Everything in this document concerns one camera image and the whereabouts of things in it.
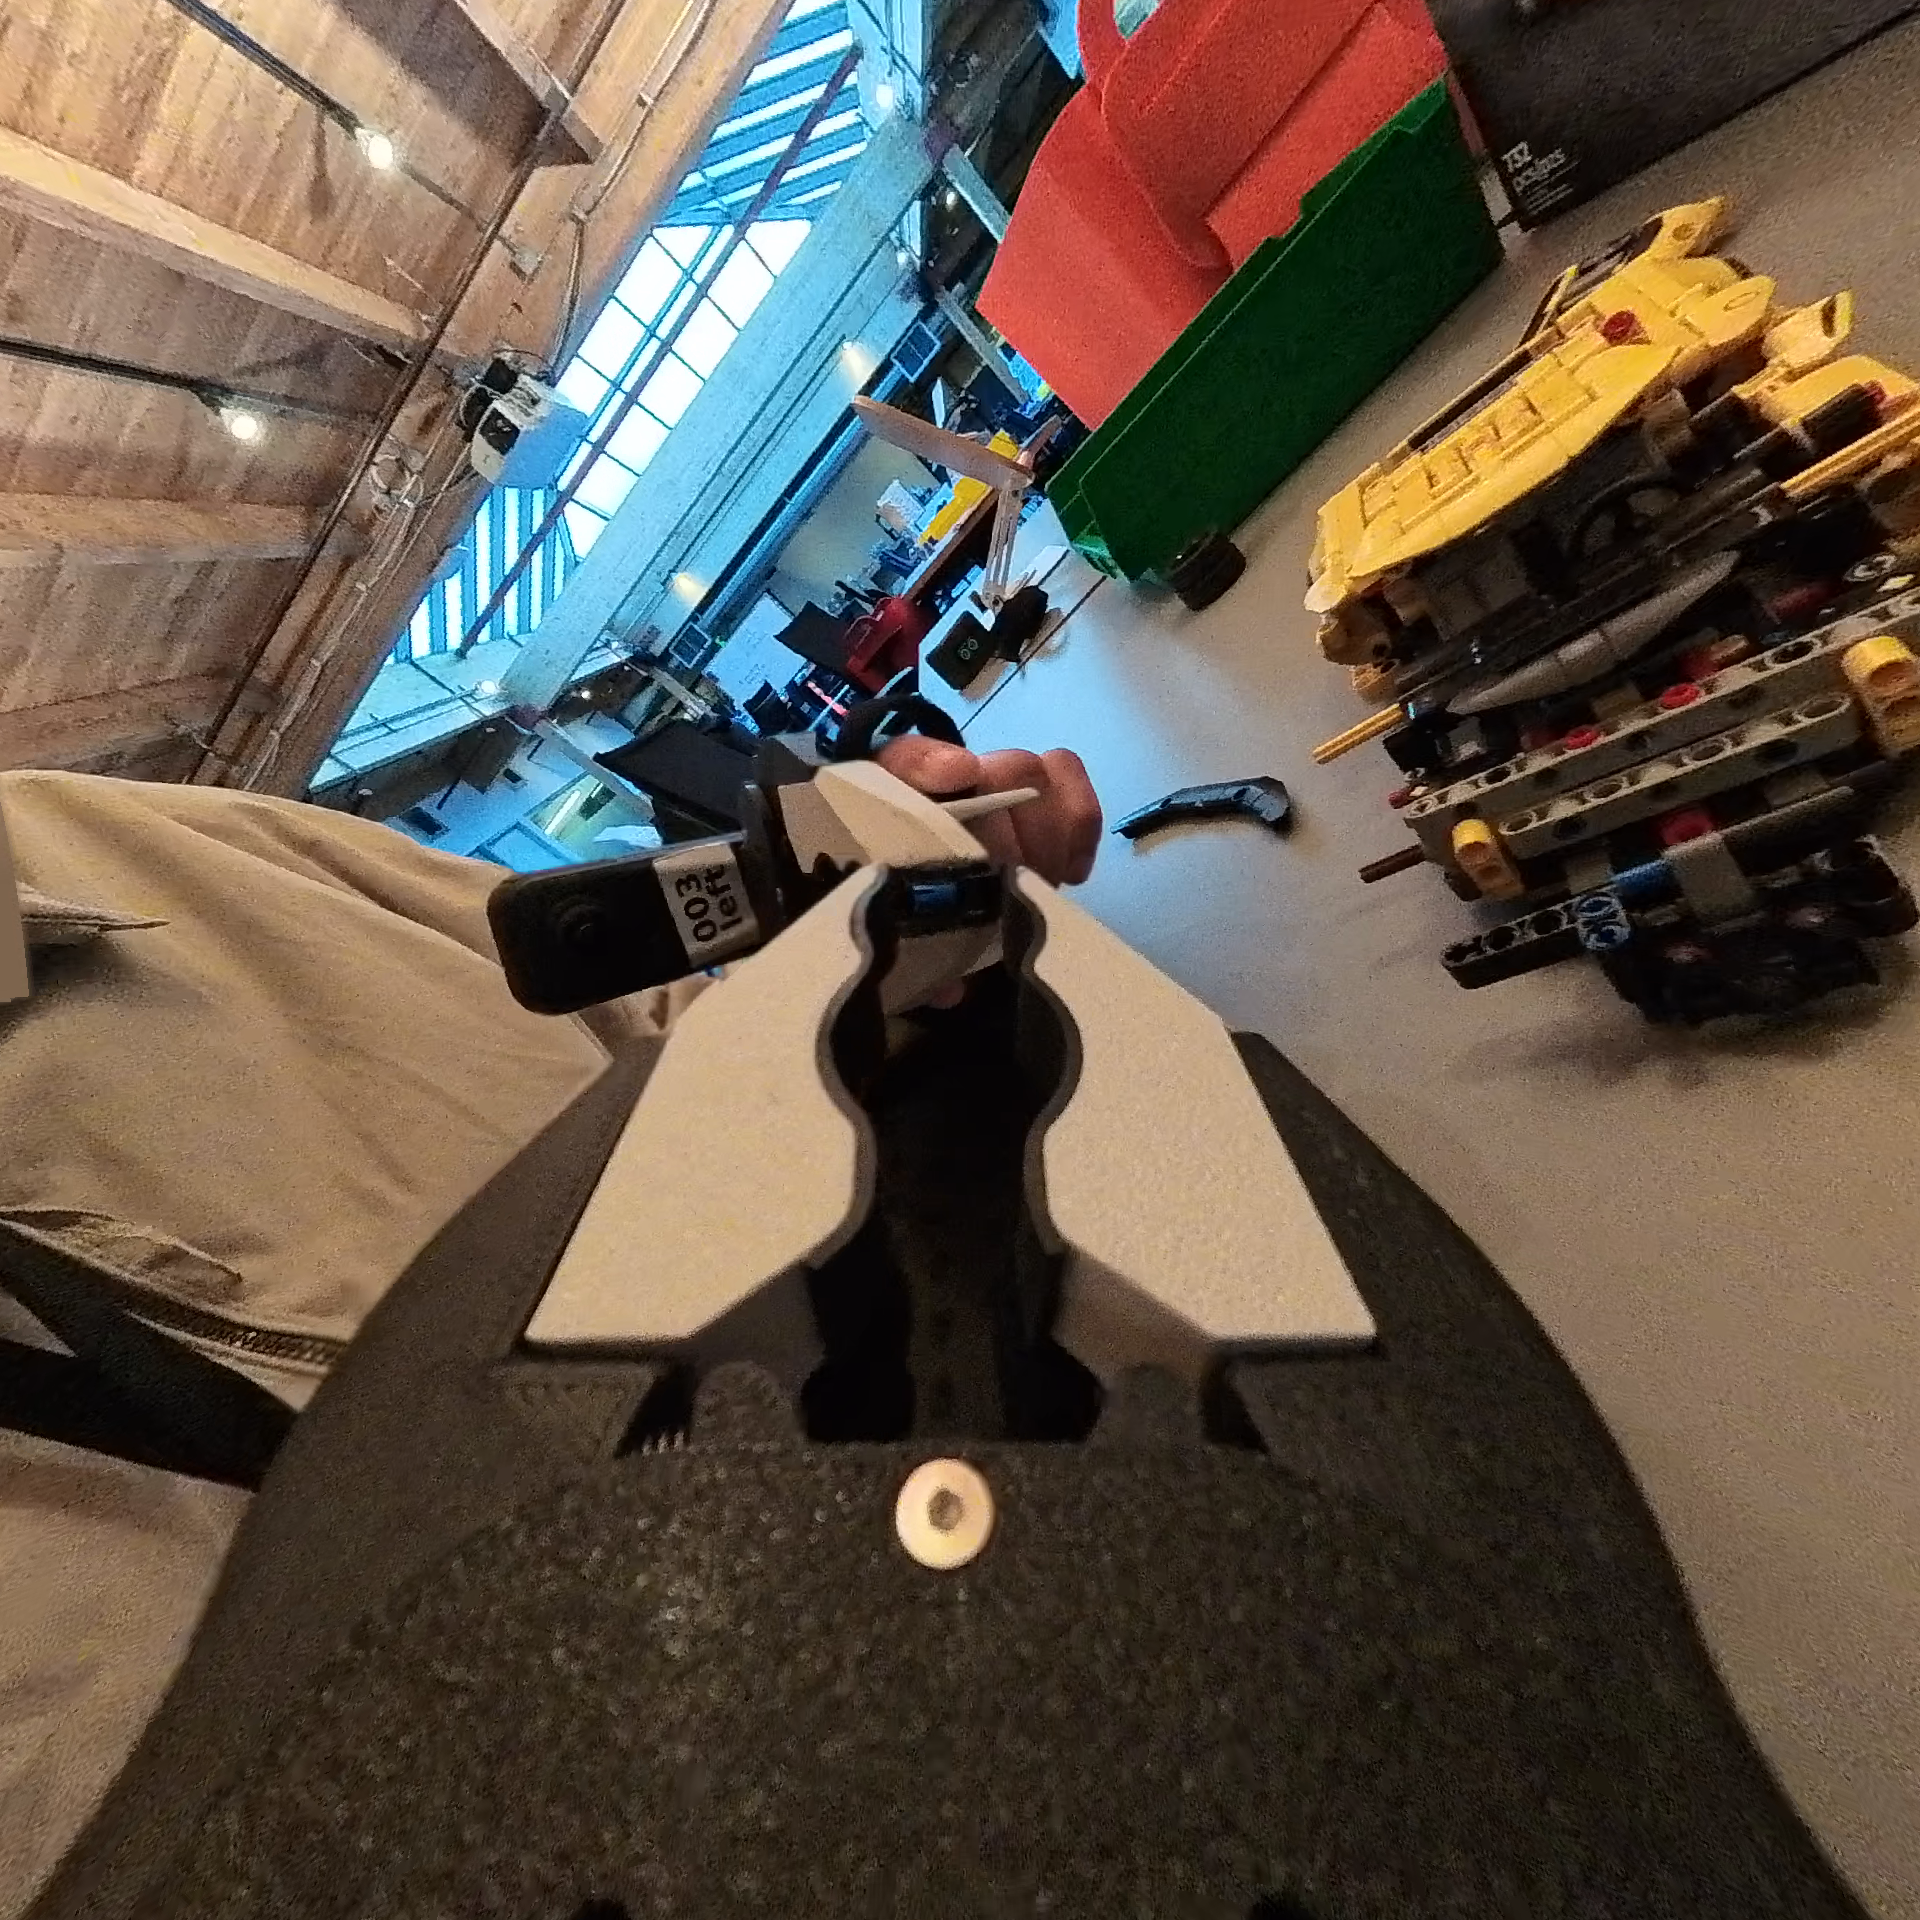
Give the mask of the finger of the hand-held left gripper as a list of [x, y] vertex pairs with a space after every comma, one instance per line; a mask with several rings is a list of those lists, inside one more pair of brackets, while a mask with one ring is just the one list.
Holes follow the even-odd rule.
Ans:
[[877, 928], [887, 935], [891, 954], [879, 978], [882, 1013], [888, 1018], [909, 1015], [974, 971], [995, 967], [1000, 961], [1004, 911], [997, 928], [903, 939], [887, 927], [877, 899]]
[[803, 879], [838, 880], [869, 867], [891, 872], [987, 859], [987, 849], [948, 808], [874, 761], [829, 763], [778, 789], [778, 818]]

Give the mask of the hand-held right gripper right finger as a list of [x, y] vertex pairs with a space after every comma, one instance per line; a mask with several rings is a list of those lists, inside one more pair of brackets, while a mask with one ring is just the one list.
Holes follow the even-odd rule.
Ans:
[[1375, 1319], [1231, 1031], [1037, 875], [1015, 899], [1022, 986], [1063, 1031], [1029, 1143], [1058, 1347], [1096, 1378], [1368, 1350]]

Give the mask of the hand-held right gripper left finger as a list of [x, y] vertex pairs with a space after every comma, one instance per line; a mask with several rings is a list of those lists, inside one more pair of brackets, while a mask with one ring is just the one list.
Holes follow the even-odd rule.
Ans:
[[884, 869], [843, 880], [674, 1025], [524, 1339], [685, 1365], [819, 1365], [808, 1277], [874, 1203], [874, 1131], [831, 1063]]

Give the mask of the small dark brick assembly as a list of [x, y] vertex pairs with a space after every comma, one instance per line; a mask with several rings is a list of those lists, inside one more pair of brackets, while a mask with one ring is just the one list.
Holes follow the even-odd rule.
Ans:
[[987, 859], [891, 869], [879, 887], [879, 913], [903, 939], [997, 928], [1000, 911], [1000, 869]]

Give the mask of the person's left forearm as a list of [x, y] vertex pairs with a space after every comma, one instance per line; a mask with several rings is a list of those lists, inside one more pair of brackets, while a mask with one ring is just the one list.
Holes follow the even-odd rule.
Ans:
[[508, 986], [490, 921], [509, 872], [336, 810], [263, 801], [258, 815], [341, 913], [323, 935], [324, 959], [348, 962], [351, 984], [372, 989], [399, 1018], [430, 1015], [440, 1041], [515, 1045], [528, 1059], [597, 1071], [662, 1043], [718, 984], [694, 974], [579, 1015], [530, 1013]]

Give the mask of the white articulated desk lamp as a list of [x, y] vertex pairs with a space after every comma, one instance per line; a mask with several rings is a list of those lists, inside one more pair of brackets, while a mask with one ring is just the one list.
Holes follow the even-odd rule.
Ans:
[[1015, 594], [1013, 560], [1024, 502], [1039, 488], [1043, 454], [1058, 439], [1067, 416], [1045, 422], [1029, 442], [1008, 454], [867, 397], [853, 398], [853, 414], [877, 442], [981, 490], [948, 538], [907, 577], [896, 601], [924, 615], [918, 631], [925, 634], [934, 617], [927, 614], [930, 600], [959, 579], [963, 566], [976, 560], [976, 601], [991, 617]]

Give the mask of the grey desk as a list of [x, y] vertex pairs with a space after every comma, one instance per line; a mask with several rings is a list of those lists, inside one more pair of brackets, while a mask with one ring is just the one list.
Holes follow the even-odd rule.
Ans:
[[1915, 177], [1805, 200], [1707, 159], [1534, 235], [1292, 482], [1204, 615], [1096, 589], [1063, 646], [968, 726], [1072, 750], [1116, 818], [1183, 784], [1280, 778], [1287, 839], [1110, 837], [1079, 902], [1269, 1037], [1499, 1264], [1629, 1456], [1722, 1675], [1874, 1915], [1915, 1915], [1915, 982], [1782, 1026], [1647, 1026], [1584, 967], [1463, 992], [1475, 917], [1400, 843], [1388, 759], [1317, 769], [1360, 719], [1303, 615], [1311, 515], [1464, 389], [1557, 265], [1658, 206], [1725, 193], [1744, 257], [1798, 298], [1855, 294], [1914, 366]]

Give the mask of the person's left hand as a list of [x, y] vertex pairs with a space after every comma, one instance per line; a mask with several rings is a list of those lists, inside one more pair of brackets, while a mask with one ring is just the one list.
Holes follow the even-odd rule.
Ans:
[[968, 824], [1000, 864], [1074, 887], [1090, 879], [1102, 849], [1102, 805], [1086, 763], [1070, 750], [974, 754], [927, 737], [900, 737], [877, 750], [891, 778], [936, 802], [1029, 791], [1031, 798]]

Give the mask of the black office chair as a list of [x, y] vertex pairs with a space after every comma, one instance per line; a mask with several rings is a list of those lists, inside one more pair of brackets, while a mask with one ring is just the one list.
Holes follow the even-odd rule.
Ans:
[[722, 834], [743, 834], [747, 849], [771, 849], [760, 767], [772, 738], [744, 729], [707, 729], [685, 720], [599, 752], [591, 767], [629, 787], [651, 810], [651, 825], [614, 839], [604, 831], [595, 847], [608, 858], [651, 856]]

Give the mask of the red chair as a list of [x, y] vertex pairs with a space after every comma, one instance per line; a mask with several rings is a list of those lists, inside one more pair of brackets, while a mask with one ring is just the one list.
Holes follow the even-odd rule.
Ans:
[[917, 674], [927, 619], [915, 600], [888, 594], [847, 625], [842, 674], [867, 695], [879, 695], [900, 674]]

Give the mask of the black curved brick piece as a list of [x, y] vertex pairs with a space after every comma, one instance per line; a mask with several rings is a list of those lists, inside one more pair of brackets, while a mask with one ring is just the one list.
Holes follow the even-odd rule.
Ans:
[[1253, 776], [1230, 783], [1187, 784], [1125, 815], [1116, 834], [1141, 843], [1151, 834], [1197, 825], [1258, 825], [1276, 837], [1293, 831], [1293, 805], [1283, 779]]

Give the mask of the ceiling mounted device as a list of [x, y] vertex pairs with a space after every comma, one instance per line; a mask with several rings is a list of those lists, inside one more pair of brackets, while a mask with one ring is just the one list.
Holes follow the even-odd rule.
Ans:
[[456, 408], [468, 466], [491, 488], [501, 485], [520, 437], [546, 422], [555, 393], [539, 368], [509, 355], [494, 355], [468, 379]]

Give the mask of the green plastic bin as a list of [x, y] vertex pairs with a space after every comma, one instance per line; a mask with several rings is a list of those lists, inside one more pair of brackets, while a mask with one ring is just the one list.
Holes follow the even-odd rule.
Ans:
[[1344, 159], [1262, 241], [1046, 502], [1102, 574], [1171, 581], [1230, 538], [1501, 265], [1446, 81]]

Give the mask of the yellow toy brick car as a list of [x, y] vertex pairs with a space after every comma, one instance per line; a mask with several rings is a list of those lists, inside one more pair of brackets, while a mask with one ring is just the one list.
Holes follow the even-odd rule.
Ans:
[[1479, 914], [1468, 992], [1584, 962], [1651, 1025], [1880, 984], [1876, 837], [1918, 743], [1918, 389], [1668, 209], [1317, 515], [1307, 610], [1378, 710], [1405, 847]]

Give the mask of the black toy set box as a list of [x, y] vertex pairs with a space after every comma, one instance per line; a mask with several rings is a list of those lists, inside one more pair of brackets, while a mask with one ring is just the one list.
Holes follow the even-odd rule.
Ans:
[[1532, 233], [1915, 17], [1915, 2], [1428, 2]]

